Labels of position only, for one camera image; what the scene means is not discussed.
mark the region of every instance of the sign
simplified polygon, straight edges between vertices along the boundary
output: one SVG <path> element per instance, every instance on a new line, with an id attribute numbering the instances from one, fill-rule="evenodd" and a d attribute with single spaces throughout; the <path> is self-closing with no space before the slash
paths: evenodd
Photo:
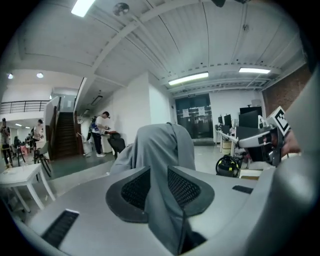
<path id="1" fill-rule="evenodd" d="M 183 118 L 188 118 L 189 117 L 189 109 L 183 109 L 182 110 L 182 117 Z"/>
<path id="2" fill-rule="evenodd" d="M 283 136 L 286 135 L 290 126 L 285 118 L 285 111 L 281 106 L 279 106 L 275 111 L 269 115 L 266 120 L 269 124 L 273 124 L 281 131 Z"/>
<path id="3" fill-rule="evenodd" d="M 206 111 L 205 111 L 205 107 L 204 106 L 198 107 L 198 111 L 199 111 L 199 116 L 205 116 L 206 115 Z"/>

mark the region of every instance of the man in white shirt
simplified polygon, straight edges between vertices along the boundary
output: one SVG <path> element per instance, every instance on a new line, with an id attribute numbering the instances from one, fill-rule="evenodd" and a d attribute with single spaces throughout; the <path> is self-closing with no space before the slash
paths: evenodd
<path id="1" fill-rule="evenodd" d="M 96 156 L 98 158 L 104 157 L 105 154 L 101 152 L 101 134 L 108 130 L 108 126 L 105 125 L 105 119 L 110 118 L 109 112 L 105 111 L 102 115 L 99 115 L 92 126 L 92 137 L 94 140 L 94 146 L 96 150 Z"/>

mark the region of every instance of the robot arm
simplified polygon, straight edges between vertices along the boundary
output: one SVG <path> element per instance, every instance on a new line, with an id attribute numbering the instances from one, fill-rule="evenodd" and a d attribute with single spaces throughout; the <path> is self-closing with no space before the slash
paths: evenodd
<path id="1" fill-rule="evenodd" d="M 285 111 L 279 106 L 266 120 L 263 120 L 261 116 L 258 118 L 260 133 L 239 140 L 237 146 L 238 148 L 255 148 L 272 145 L 272 151 L 267 153 L 268 161 L 273 166 L 277 166 L 281 162 L 281 149 L 284 145 L 284 136 L 290 128 L 285 119 Z M 272 134 L 277 138 L 275 141 L 272 141 Z"/>

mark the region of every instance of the gray fabric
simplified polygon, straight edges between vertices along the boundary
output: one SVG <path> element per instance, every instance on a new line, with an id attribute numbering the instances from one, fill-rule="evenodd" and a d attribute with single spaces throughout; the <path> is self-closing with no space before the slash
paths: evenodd
<path id="1" fill-rule="evenodd" d="M 170 123 L 141 127 L 134 143 L 119 154 L 110 174 L 146 166 L 150 166 L 151 183 L 144 209 L 149 228 L 177 255 L 183 236 L 183 211 L 168 188 L 167 173 L 168 166 L 196 169 L 194 145 L 187 130 Z"/>

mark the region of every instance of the balcony railing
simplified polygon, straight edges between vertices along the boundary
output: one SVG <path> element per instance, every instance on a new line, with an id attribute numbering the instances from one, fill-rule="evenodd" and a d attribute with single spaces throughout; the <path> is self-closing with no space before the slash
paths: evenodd
<path id="1" fill-rule="evenodd" d="M 18 112 L 44 111 L 49 100 L 25 100 L 2 102 L 0 114 L 11 114 Z"/>

